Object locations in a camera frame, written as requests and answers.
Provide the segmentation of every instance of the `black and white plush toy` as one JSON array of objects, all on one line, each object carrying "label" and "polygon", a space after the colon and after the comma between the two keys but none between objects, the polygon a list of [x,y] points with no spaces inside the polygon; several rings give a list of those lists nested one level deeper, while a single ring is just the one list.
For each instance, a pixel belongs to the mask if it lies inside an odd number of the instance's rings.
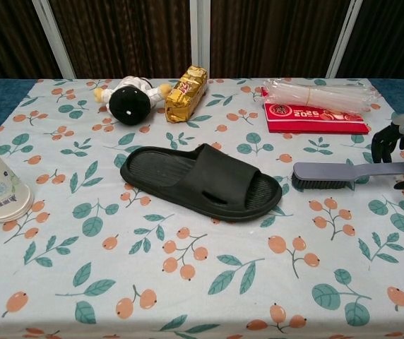
[{"label": "black and white plush toy", "polygon": [[150,110],[170,93],[172,87],[163,83],[156,88],[144,78],[127,76],[115,89],[94,89],[95,101],[107,103],[107,109],[120,122],[136,125],[142,122]]}]

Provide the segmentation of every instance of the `plastic bag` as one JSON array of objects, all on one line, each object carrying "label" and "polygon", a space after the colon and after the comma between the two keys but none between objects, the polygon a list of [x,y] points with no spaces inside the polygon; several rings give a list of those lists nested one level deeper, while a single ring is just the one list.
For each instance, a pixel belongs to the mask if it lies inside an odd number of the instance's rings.
[{"label": "plastic bag", "polygon": [[283,79],[265,82],[266,102],[328,109],[332,112],[362,114],[378,98],[378,92],[365,85],[305,86]]}]

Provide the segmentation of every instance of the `gray brush handle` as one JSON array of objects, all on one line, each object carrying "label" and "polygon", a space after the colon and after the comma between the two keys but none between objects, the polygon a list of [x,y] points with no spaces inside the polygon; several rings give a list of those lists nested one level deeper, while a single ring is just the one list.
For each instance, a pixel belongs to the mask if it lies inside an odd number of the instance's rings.
[{"label": "gray brush handle", "polygon": [[297,162],[293,172],[301,180],[351,182],[365,175],[404,174],[404,162],[363,165]]}]

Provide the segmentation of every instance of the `red box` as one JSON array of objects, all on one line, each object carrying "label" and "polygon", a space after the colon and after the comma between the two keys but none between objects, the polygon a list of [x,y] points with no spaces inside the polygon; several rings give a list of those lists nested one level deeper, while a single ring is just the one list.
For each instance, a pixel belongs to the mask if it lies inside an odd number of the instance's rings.
[{"label": "red box", "polygon": [[[268,93],[261,89],[263,97]],[[327,109],[298,105],[265,103],[266,123],[270,132],[368,134],[368,126],[358,114],[331,112]]]}]

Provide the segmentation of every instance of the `tablecloth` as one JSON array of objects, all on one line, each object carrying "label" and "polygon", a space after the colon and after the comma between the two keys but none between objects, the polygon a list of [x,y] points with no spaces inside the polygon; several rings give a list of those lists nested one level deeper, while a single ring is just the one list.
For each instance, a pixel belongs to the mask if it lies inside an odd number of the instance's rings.
[{"label": "tablecloth", "polygon": [[[290,183],[297,161],[370,162],[393,110],[372,105],[368,136],[269,133],[262,82],[211,80],[187,123],[168,124],[161,104],[133,127],[93,100],[117,80],[38,82],[0,127],[0,155],[36,196],[0,225],[0,338],[403,337],[402,178]],[[275,177],[282,201],[258,220],[219,222],[119,175],[141,145],[201,143]]]}]

